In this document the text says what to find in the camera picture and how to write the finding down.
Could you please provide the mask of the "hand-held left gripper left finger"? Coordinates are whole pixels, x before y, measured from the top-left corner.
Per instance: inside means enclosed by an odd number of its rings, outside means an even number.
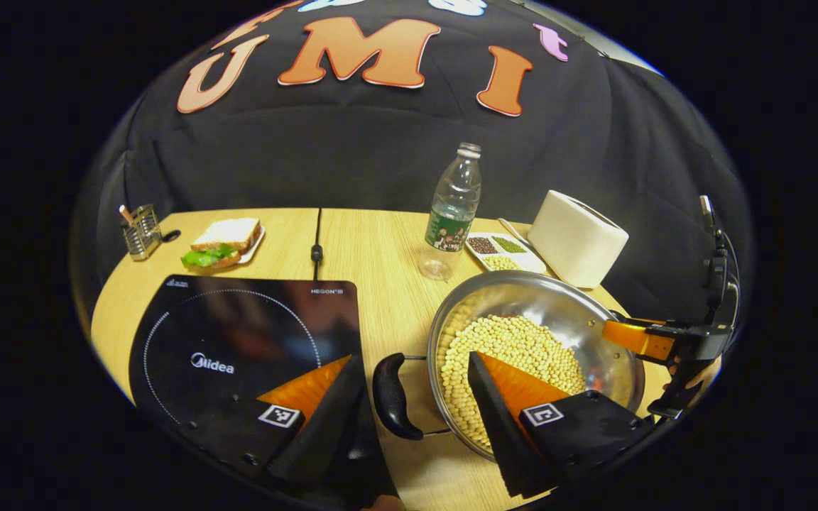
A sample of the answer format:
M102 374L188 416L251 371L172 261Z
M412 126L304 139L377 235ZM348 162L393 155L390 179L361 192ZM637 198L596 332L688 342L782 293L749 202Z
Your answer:
M363 384L361 360L341 357L260 397L208 411L190 422L189 440L247 478L312 484L334 462Z

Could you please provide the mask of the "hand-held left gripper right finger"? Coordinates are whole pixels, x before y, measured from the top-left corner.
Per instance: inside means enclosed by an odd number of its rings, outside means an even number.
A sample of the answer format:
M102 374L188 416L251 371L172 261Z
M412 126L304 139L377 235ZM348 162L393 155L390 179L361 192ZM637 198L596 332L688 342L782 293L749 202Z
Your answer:
M513 497L593 482L655 430L601 392L568 394L486 353L469 353L467 379Z

